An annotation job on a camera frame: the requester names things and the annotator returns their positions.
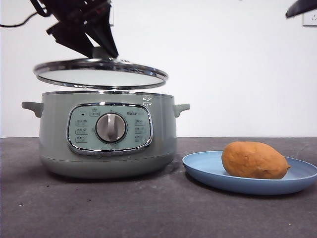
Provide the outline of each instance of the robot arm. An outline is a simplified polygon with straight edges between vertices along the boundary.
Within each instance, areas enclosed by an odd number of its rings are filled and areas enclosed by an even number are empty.
[[[317,0],[298,0],[287,10],[286,17],[296,16],[316,8]]]
[[[59,21],[47,30],[57,43],[92,58],[96,48],[89,35],[102,47],[104,57],[117,58],[109,23],[110,0],[41,0],[46,11],[38,0],[30,1],[39,15],[53,14]]]

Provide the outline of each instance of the black cable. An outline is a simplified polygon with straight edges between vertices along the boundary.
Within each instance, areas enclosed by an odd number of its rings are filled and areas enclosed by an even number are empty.
[[[38,14],[37,12],[34,12],[33,14],[31,14],[30,16],[28,16],[28,18],[26,18],[22,23],[20,24],[16,24],[16,25],[1,25],[0,24],[0,27],[6,27],[6,28],[12,28],[12,27],[18,27],[18,26],[22,26],[24,25],[28,20],[30,20],[30,18],[32,16],[35,16],[36,14]]]

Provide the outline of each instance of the cooker base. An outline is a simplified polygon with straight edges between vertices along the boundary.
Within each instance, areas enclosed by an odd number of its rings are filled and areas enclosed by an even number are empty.
[[[81,179],[113,179],[142,175],[168,165],[173,154],[122,161],[66,161],[41,157],[45,168],[55,174]]]

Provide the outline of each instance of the blue plate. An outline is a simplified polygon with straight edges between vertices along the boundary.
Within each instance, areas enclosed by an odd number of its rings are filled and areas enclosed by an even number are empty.
[[[227,191],[280,195],[298,192],[317,180],[317,167],[286,157],[291,168],[282,179],[241,178],[230,176],[221,161],[222,151],[206,151],[183,158],[186,171],[196,180]]]

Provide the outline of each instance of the lid rim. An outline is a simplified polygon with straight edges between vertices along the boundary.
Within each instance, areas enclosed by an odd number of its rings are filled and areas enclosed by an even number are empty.
[[[173,95],[161,94],[161,93],[148,93],[148,92],[129,92],[129,91],[89,91],[89,90],[74,90],[74,91],[52,91],[42,93],[44,95],[54,95],[54,94],[124,94],[124,95],[147,95],[147,96],[160,96],[160,97],[170,97],[174,98]]]
[[[59,70],[72,70],[72,69],[82,69],[82,70],[106,70],[106,71],[117,71],[140,74],[150,77],[155,77],[160,79],[159,83],[151,83],[145,85],[124,85],[124,86],[112,86],[112,85],[89,85],[82,83],[70,83],[62,82],[54,79],[45,78],[40,76],[41,73],[46,73],[50,71]],[[162,86],[166,83],[168,79],[168,74],[162,70],[148,67],[139,64],[133,64],[128,61],[119,59],[73,59],[64,61],[52,61],[47,63],[38,64],[33,69],[34,74],[37,78],[45,83],[50,83],[54,85],[76,87],[76,88],[93,88],[102,90],[127,90],[127,89],[146,89],[155,88]]]

